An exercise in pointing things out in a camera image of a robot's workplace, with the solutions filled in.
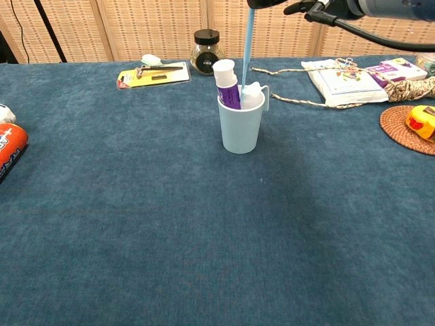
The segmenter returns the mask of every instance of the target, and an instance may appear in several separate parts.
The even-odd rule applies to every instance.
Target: orange package
[[[0,124],[0,178],[26,147],[28,139],[29,136],[21,127]]]

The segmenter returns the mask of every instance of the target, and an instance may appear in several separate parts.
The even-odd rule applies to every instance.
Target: table
[[[380,129],[392,104],[271,99],[238,156],[212,77],[117,90],[138,64],[0,65],[30,137],[0,185],[0,325],[435,324],[435,161]],[[247,80],[323,101],[305,73]]]

